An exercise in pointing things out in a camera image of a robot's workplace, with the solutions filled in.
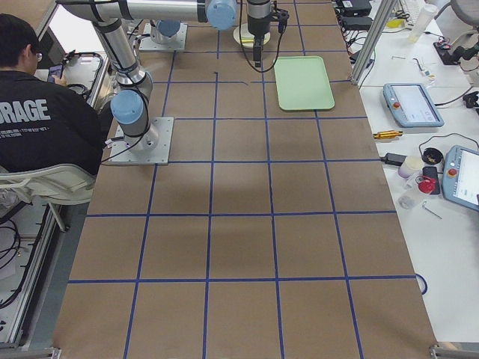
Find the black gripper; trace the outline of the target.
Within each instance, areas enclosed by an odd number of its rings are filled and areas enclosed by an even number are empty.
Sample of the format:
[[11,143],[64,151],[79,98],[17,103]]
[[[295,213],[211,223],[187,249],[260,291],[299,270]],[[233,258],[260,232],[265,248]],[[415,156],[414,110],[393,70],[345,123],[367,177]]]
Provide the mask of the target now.
[[251,39],[251,46],[253,48],[253,62],[255,67],[262,66],[262,53],[265,35],[253,36]]

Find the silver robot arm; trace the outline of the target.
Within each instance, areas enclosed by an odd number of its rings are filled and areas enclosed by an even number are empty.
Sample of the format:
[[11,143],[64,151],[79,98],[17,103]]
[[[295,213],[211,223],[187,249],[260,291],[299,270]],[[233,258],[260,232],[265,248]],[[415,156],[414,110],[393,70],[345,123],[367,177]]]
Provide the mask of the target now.
[[[199,4],[198,7],[205,11],[206,20],[211,26],[221,31],[231,28],[236,21],[242,21],[242,5],[235,1],[211,1],[209,4]],[[247,64],[254,71],[266,73],[274,68],[263,68],[263,46],[270,33],[270,24],[278,24],[278,33],[282,37],[289,18],[288,11],[279,8],[276,1],[247,2],[247,23],[240,23],[237,27],[237,42],[241,49],[248,43],[251,45],[253,60],[247,61]],[[247,28],[246,34],[242,32],[243,26]],[[177,36],[185,29],[186,24],[178,20],[151,20],[142,37],[150,39],[151,43],[161,46],[165,51],[172,48]]]
[[132,50],[122,21],[136,19],[197,20],[209,22],[209,1],[58,1],[66,11],[92,23],[117,71],[119,94],[111,109],[123,130],[127,151],[149,153],[156,147],[158,132],[150,124],[147,103],[152,78],[143,70]]

